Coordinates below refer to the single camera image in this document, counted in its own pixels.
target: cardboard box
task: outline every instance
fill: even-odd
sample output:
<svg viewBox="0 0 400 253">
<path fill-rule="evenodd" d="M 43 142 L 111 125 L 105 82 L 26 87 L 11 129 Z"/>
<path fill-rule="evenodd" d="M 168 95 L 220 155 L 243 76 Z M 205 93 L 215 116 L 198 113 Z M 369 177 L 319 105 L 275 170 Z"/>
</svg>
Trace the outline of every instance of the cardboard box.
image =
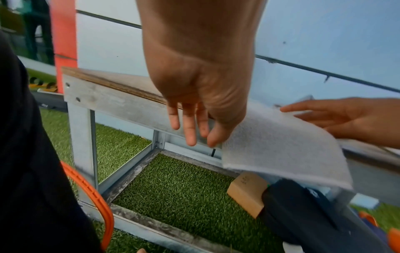
<svg viewBox="0 0 400 253">
<path fill-rule="evenodd" d="M 230 183 L 226 193 L 255 219 L 264 208 L 261 197 L 268 185 L 260 176 L 243 172 Z"/>
</svg>

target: forearm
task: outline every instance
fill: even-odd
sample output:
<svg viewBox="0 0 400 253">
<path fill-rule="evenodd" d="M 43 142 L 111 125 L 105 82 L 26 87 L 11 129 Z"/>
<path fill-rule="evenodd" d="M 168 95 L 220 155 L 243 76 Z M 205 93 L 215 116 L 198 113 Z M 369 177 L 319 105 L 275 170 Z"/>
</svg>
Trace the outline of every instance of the forearm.
<svg viewBox="0 0 400 253">
<path fill-rule="evenodd" d="M 137 5 L 145 37 L 220 61 L 253 50 L 265 0 L 137 0 Z"/>
</svg>

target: white foam sheet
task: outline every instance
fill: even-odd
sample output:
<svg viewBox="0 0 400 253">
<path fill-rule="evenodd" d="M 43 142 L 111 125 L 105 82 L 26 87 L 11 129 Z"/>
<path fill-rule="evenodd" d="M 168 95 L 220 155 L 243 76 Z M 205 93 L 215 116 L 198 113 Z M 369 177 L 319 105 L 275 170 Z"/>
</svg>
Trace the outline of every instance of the white foam sheet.
<svg viewBox="0 0 400 253">
<path fill-rule="evenodd" d="M 353 189 L 337 140 L 292 115 L 249 102 L 247 115 L 222 145 L 224 168 Z"/>
</svg>

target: red panel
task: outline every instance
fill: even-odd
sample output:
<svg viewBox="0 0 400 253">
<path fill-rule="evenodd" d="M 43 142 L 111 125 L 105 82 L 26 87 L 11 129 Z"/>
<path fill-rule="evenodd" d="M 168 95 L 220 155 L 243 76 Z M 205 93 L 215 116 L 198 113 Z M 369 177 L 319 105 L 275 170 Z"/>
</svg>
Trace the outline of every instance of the red panel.
<svg viewBox="0 0 400 253">
<path fill-rule="evenodd" d="M 67 58 L 62 58 L 60 56 L 55 56 L 55 68 L 57 71 L 57 87 L 58 87 L 58 93 L 64 93 L 63 90 L 63 74 L 61 73 L 61 67 L 66 66 L 66 67 L 73 67 L 76 68 L 78 67 L 78 63 L 76 60 L 73 59 L 67 59 Z"/>
<path fill-rule="evenodd" d="M 50 15 L 54 53 L 77 59 L 75 0 L 51 0 Z"/>
</svg>

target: black bag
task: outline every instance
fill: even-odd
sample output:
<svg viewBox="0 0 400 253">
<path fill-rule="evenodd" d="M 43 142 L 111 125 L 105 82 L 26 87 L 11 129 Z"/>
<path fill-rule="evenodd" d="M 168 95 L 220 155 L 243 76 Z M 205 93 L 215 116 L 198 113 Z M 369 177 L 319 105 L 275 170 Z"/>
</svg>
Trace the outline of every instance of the black bag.
<svg viewBox="0 0 400 253">
<path fill-rule="evenodd" d="M 264 224 L 305 253 L 392 253 L 390 248 L 338 214 L 318 190 L 282 179 L 262 195 Z"/>
</svg>

